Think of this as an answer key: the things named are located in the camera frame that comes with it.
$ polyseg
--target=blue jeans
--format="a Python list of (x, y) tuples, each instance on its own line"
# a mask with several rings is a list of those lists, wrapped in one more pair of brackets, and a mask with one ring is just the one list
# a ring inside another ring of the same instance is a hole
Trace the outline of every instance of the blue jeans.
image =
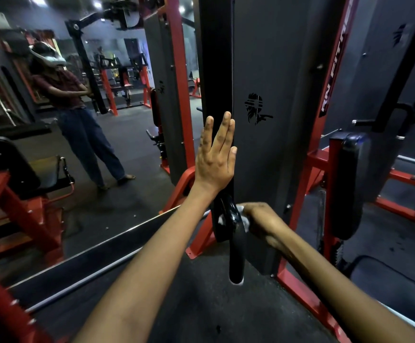
[(104, 186), (96, 155), (116, 180), (124, 178), (123, 166), (104, 136), (93, 111), (87, 108), (58, 110), (58, 125), (72, 152), (96, 185)]

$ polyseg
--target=black logo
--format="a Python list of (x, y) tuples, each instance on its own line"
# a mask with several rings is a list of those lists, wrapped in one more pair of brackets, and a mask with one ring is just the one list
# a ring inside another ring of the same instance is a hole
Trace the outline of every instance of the black logo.
[(401, 24), (397, 31), (393, 33), (393, 47), (397, 46), (401, 42), (403, 32), (405, 31), (406, 24)]
[(164, 84), (163, 84), (163, 80), (160, 80), (160, 87), (158, 88), (158, 91), (160, 92), (161, 95), (164, 95)]
[(247, 109), (247, 117), (250, 120), (255, 120), (255, 125), (261, 122), (262, 120), (266, 121), (266, 118), (273, 119), (273, 116), (260, 114), (261, 109), (263, 108), (263, 100), (260, 95), (251, 93), (249, 98), (245, 102), (245, 107)]

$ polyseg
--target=white head-mounted device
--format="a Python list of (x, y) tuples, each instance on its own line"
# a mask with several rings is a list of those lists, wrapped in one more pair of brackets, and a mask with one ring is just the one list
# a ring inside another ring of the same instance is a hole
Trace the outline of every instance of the white head-mounted device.
[(31, 53), (42, 60), (47, 66), (50, 67), (57, 67), (57, 66), (66, 66), (66, 60), (49, 44), (45, 42), (38, 42), (45, 45), (45, 47), (42, 47), (39, 45), (37, 48), (37, 51), (39, 53), (36, 53), (34, 51), (34, 45), (29, 46), (29, 50)]

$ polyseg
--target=short-sleeved shirt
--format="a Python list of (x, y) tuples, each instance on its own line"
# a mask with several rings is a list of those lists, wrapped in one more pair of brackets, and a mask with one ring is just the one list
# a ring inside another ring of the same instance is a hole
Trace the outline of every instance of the short-sleeved shirt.
[(79, 85), (81, 84), (81, 82), (80, 80), (77, 79), (77, 77), (73, 73), (67, 70), (58, 70), (57, 74), (58, 74), (57, 80), (49, 76), (46, 76), (45, 74), (34, 74), (33, 75), (34, 84), (41, 90), (41, 93), (43, 93), (44, 96), (50, 100), (50, 103), (55, 108), (73, 109), (73, 108), (84, 107), (85, 105), (79, 96), (57, 97), (57, 96), (53, 96), (52, 94), (48, 92), (51, 86), (62, 91), (82, 91), (79, 88)]

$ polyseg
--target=gym floor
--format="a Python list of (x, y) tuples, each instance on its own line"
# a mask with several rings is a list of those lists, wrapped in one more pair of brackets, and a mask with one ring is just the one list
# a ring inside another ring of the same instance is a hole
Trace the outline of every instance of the gym floor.
[[(191, 99), (195, 146), (199, 143), (202, 116)], [(152, 126), (151, 111), (135, 107), (119, 111), (118, 117), (103, 115), (99, 122), (128, 173), (135, 181), (113, 186), (98, 194), (59, 130), (17, 141), (28, 160), (63, 155), (76, 179), (76, 192), (62, 202), (65, 207), (64, 252), (73, 256), (88, 247), (146, 221), (164, 206), (173, 190), (169, 177), (159, 168), (159, 152), (145, 130)], [(100, 163), (105, 180), (113, 178)], [(415, 165), (397, 161), (395, 168), (415, 174)], [(389, 181), (381, 195), (415, 208), (415, 187)], [(317, 190), (307, 195), (297, 232), (315, 246)], [(415, 280), (415, 223), (366, 204), (356, 235), (345, 244), (344, 257), (373, 256)], [(0, 279), (10, 285), (44, 267), (36, 249), (0, 261)], [(106, 276), (68, 295), (36, 314), (40, 325), (54, 338), (72, 335), (121, 266)], [(191, 261), (183, 257), (175, 280), (153, 328), (151, 342), (335, 342), (336, 340), (295, 299), (269, 277), (246, 265), (245, 285), (233, 287), (227, 279), (228, 244), (212, 247)]]

